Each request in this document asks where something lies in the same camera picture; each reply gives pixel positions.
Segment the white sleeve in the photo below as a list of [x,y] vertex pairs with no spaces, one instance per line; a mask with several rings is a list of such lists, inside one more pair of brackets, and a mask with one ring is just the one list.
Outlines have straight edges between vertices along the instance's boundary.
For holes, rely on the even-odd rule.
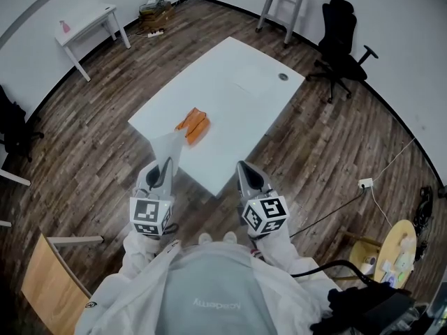
[[126,253],[118,274],[106,277],[91,296],[89,307],[82,312],[76,324],[75,335],[88,335],[102,315],[116,302],[122,291],[154,258],[160,241],[129,232],[123,241]]
[[[318,264],[309,257],[301,257],[288,236],[287,224],[256,242],[265,261],[289,274],[304,273],[318,268]],[[318,299],[323,309],[329,309],[329,290],[339,287],[324,271],[296,278],[296,281]]]

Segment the electrical outlet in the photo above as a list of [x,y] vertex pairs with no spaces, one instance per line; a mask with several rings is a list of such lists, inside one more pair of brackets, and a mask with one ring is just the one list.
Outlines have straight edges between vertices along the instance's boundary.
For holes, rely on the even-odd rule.
[[369,188],[369,187],[372,187],[372,179],[371,179],[371,177],[369,179],[358,180],[358,187],[359,188]]

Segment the small white table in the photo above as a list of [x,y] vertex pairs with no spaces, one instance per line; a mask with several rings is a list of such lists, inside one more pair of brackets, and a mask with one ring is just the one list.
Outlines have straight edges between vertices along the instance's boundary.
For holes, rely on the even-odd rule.
[[276,59],[227,38],[150,98],[129,123],[151,140],[173,132],[193,107],[206,112],[210,129],[196,145],[183,146],[179,166],[218,196],[236,163],[250,154],[303,81]]
[[70,31],[68,33],[64,33],[64,29],[61,24],[59,24],[59,26],[56,28],[54,37],[56,38],[57,42],[59,42],[59,44],[63,47],[68,57],[70,57],[76,68],[82,73],[82,75],[88,82],[90,81],[90,77],[79,64],[79,61],[71,52],[68,44],[76,38],[84,35],[86,32],[99,24],[106,24],[110,36],[113,40],[116,40],[117,38],[115,36],[115,33],[113,32],[113,28],[109,20],[109,15],[113,15],[113,18],[115,19],[115,22],[117,23],[117,26],[119,28],[119,32],[121,33],[124,44],[127,48],[131,48],[131,44],[129,43],[126,32],[123,26],[119,24],[118,19],[115,15],[116,9],[117,7],[115,5],[111,5],[108,3],[98,3],[94,6],[79,10],[77,15],[67,17],[64,21],[70,27]]

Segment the white wall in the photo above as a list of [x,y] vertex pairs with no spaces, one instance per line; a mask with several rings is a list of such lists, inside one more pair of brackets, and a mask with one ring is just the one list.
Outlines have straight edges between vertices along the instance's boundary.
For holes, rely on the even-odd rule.
[[[35,0],[17,0],[10,6],[5,22],[13,22]],[[50,0],[38,9],[0,49],[0,84],[9,99],[16,101],[27,112],[27,118],[38,107],[44,97],[60,79],[73,67],[65,52],[54,39],[54,29],[61,17],[67,15],[73,6],[101,1],[117,5],[117,17],[122,25],[134,21],[138,16],[138,6],[146,0]],[[102,28],[77,41],[73,53],[79,59],[105,40],[108,34]],[[0,148],[0,165],[6,153]]]
[[[220,1],[260,14],[265,0]],[[363,45],[379,55],[363,65],[368,83],[404,120],[447,184],[447,0],[348,1],[358,19],[354,57],[362,56]],[[309,0],[305,20],[295,27],[314,43],[324,35],[325,2]]]

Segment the ladder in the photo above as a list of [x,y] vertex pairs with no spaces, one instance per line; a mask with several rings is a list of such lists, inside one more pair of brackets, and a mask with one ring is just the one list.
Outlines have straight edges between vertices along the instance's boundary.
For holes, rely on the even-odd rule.
[[286,28],[286,38],[284,39],[284,48],[287,48],[288,43],[291,40],[292,33],[293,33],[293,27],[295,26],[296,19],[298,18],[298,13],[300,12],[300,7],[302,0],[282,0],[287,1],[294,5],[293,12],[291,16],[291,20],[289,22],[281,21],[280,19],[276,18],[273,15],[270,15],[268,12],[270,11],[270,7],[272,6],[273,0],[265,0],[263,12],[261,13],[261,16],[259,17],[258,26],[256,27],[256,32],[260,32],[263,28],[265,19],[272,20],[273,22],[276,22],[277,24],[280,24]]

